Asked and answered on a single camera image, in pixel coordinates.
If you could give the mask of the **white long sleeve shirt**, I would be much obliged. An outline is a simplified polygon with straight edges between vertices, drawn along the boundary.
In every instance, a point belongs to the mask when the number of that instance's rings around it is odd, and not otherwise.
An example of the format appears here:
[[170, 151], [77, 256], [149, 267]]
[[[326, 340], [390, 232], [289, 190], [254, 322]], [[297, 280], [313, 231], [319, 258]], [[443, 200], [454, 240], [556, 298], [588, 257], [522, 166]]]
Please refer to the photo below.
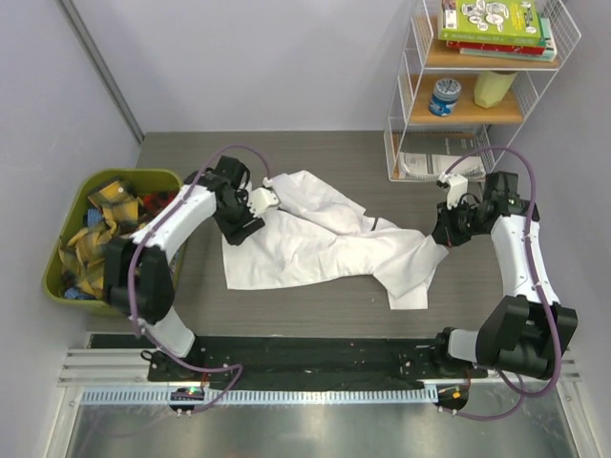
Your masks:
[[264, 226], [242, 244], [222, 246], [230, 290], [272, 290], [372, 276], [393, 310], [428, 306], [437, 266], [449, 251], [432, 237], [403, 229], [308, 171], [270, 181], [280, 200]]

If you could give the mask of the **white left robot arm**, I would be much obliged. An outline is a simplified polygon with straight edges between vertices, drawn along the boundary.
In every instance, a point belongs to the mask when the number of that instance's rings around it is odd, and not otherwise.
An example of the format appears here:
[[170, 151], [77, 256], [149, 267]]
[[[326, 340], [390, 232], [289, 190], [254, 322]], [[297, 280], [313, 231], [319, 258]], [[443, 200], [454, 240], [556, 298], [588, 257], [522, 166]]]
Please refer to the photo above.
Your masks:
[[249, 202], [249, 184], [246, 165], [221, 156], [216, 167], [191, 174], [173, 201], [144, 228], [111, 239], [105, 248], [103, 301], [173, 354], [170, 368], [184, 381], [201, 374], [203, 357], [194, 332], [174, 307], [171, 261], [208, 219], [217, 223], [231, 246], [262, 229], [263, 219]]

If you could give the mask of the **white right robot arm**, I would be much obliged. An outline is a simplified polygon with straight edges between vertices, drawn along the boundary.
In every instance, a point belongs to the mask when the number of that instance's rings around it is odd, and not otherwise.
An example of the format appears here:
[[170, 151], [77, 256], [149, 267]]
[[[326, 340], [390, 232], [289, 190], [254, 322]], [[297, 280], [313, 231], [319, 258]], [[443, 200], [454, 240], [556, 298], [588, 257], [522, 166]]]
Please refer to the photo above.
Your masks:
[[503, 297], [478, 330], [447, 327], [439, 333], [432, 368], [444, 377], [471, 364], [552, 379], [579, 320], [575, 310], [561, 306], [548, 279], [536, 205], [519, 195], [514, 173], [488, 174], [482, 196], [474, 199], [460, 174], [444, 174], [437, 184], [446, 198], [437, 206], [433, 240], [457, 247], [475, 236], [490, 237]]

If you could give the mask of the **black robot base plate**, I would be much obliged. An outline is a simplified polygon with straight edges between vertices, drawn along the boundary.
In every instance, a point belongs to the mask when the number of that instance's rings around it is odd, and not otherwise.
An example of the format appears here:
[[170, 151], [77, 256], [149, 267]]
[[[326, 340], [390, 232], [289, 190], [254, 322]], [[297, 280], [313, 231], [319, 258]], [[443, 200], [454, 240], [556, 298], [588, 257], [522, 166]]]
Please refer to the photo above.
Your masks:
[[441, 356], [443, 339], [198, 337], [188, 363], [242, 365], [236, 390], [378, 391], [419, 389], [426, 380], [484, 379], [471, 363]]

